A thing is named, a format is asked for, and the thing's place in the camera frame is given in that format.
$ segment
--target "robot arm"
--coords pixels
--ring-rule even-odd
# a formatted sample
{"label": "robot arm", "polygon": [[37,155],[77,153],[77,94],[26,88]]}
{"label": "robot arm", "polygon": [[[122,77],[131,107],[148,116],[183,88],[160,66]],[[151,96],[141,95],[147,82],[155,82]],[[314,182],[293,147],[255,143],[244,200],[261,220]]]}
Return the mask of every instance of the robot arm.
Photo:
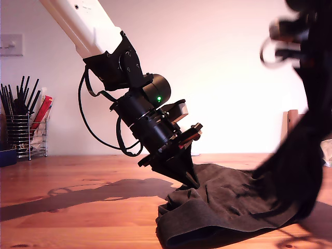
{"label": "robot arm", "polygon": [[102,93],[114,102],[110,110],[119,115],[117,139],[122,152],[134,156],[126,151],[122,141],[121,120],[150,153],[139,162],[139,166],[150,165],[153,171],[198,188],[190,151],[193,140],[200,138],[202,125],[197,123],[185,132],[180,130],[176,122],[187,115],[185,100],[162,106],[171,95],[169,83],[161,75],[143,74],[139,58],[127,36],[114,26],[98,0],[40,2],[73,41],[86,63],[79,86],[79,104],[84,79],[90,94],[98,95],[90,87],[89,70],[103,82],[106,91],[128,88],[128,92],[117,100],[105,91]]}
{"label": "robot arm", "polygon": [[98,0],[40,0],[73,41],[79,55],[113,53],[122,41],[116,27]]}

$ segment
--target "white wall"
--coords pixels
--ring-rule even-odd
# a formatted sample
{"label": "white wall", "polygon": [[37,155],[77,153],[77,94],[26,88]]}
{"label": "white wall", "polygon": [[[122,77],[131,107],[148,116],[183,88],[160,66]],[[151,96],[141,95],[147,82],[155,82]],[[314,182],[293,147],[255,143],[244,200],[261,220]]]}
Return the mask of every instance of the white wall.
{"label": "white wall", "polygon": [[[195,152],[272,152],[280,142],[283,112],[305,109],[305,93],[291,65],[270,70],[259,60],[269,23],[292,15],[283,0],[100,2],[126,32],[143,71],[169,81],[168,103],[186,99],[189,115],[180,125],[203,124]],[[40,87],[55,98],[49,154],[117,154],[96,141],[82,121],[77,88],[84,63],[71,40],[39,1],[2,0],[1,5],[2,32],[23,33],[25,39],[23,57],[1,58],[1,80],[16,84],[22,75],[40,78]],[[96,79],[93,85],[102,89]],[[116,144],[111,103],[86,90],[82,99],[92,129]],[[129,145],[134,139],[123,130]]]}

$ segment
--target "wooden tabletop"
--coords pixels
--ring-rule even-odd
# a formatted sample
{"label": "wooden tabletop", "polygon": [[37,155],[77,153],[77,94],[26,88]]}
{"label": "wooden tabletop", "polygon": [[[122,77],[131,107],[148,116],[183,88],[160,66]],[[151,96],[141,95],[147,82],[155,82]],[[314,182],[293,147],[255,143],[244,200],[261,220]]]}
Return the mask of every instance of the wooden tabletop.
{"label": "wooden tabletop", "polygon": [[[267,156],[193,160],[252,169]],[[1,168],[1,248],[161,248],[158,206],[181,184],[150,167],[139,168],[142,157],[35,158]],[[301,224],[223,248],[332,248],[332,169],[324,167],[318,202]]]}

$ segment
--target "dark cloth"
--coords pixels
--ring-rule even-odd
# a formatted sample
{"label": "dark cloth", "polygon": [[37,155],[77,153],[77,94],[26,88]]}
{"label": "dark cloth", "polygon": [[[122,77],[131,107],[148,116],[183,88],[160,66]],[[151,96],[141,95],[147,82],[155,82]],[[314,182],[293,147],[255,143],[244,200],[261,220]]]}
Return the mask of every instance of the dark cloth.
{"label": "dark cloth", "polygon": [[278,228],[307,217],[323,178],[320,142],[331,128],[331,110],[308,111],[279,149],[252,171],[194,165],[200,187],[184,185],[159,206],[162,244],[177,246],[222,229]]}

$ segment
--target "light switch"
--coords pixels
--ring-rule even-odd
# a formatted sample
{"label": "light switch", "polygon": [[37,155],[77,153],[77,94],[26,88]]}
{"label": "light switch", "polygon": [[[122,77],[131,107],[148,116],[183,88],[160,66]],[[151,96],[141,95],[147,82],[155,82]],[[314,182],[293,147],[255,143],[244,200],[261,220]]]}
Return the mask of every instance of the light switch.
{"label": "light switch", "polygon": [[1,34],[0,56],[23,56],[23,35]]}

